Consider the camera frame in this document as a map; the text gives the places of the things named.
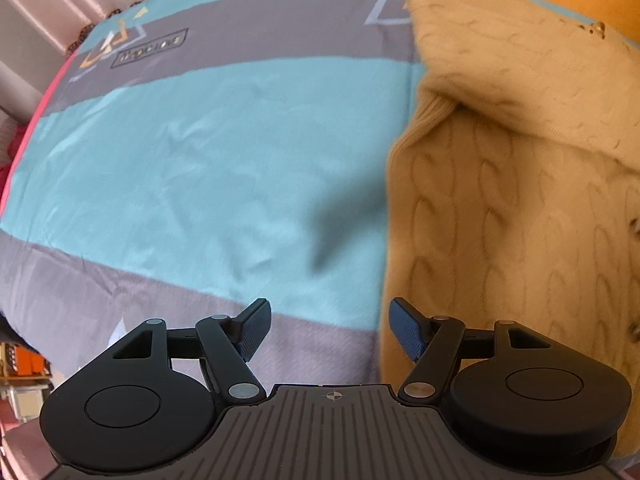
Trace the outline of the mustard cable-knit cardigan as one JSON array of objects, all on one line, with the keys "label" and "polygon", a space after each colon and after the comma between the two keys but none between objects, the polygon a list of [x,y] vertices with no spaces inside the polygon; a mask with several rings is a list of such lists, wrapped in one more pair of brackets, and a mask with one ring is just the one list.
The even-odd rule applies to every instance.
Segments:
[{"label": "mustard cable-knit cardigan", "polygon": [[639,382],[639,50],[532,0],[406,0],[383,297],[518,321]]}]

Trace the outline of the blue grey patterned bedsheet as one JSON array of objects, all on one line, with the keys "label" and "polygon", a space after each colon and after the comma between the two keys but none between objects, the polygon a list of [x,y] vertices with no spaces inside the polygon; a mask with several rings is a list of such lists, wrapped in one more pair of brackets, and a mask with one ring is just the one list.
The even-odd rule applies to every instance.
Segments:
[{"label": "blue grey patterned bedsheet", "polygon": [[1,311],[64,376],[148,318],[269,300],[250,366],[378,380],[404,0],[149,0],[55,79],[1,213]]}]

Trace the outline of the orange box on floor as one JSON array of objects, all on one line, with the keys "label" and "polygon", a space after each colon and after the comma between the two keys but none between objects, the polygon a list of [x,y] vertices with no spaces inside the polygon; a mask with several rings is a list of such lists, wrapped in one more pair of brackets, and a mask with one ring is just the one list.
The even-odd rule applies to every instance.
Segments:
[{"label": "orange box on floor", "polygon": [[26,386],[45,382],[52,377],[50,363],[39,353],[27,350],[19,344],[1,344],[1,383],[9,386]]}]

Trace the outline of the pink mattress edge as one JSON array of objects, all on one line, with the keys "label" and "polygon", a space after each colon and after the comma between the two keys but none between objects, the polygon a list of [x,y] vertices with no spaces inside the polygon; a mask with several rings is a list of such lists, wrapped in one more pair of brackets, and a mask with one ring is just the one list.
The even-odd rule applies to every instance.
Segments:
[{"label": "pink mattress edge", "polygon": [[39,119],[41,118],[43,112],[46,110],[49,102],[51,101],[56,88],[58,88],[58,85],[62,80],[62,77],[67,72],[70,64],[72,64],[74,57],[75,55],[71,54],[68,58],[66,58],[66,61],[56,73],[46,92],[44,92],[42,99],[36,107],[35,113],[32,115],[32,119],[24,130],[24,136],[22,136],[21,143],[17,145],[15,156],[12,159],[12,164],[11,166],[9,166],[9,169],[6,170],[6,180],[4,180],[1,194],[1,212],[4,212],[6,210],[6,204],[8,203],[11,193],[13,175],[15,174],[17,166],[20,164],[20,161],[26,151],[27,145],[29,144],[29,140],[35,131],[36,125],[38,124]]}]

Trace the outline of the pale patterned curtain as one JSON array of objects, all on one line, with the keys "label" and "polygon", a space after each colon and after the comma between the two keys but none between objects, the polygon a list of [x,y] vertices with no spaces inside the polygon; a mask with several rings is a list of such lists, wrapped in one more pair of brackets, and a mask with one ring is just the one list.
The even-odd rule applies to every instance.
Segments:
[{"label": "pale patterned curtain", "polygon": [[1,115],[28,122],[92,26],[142,0],[1,0]]}]

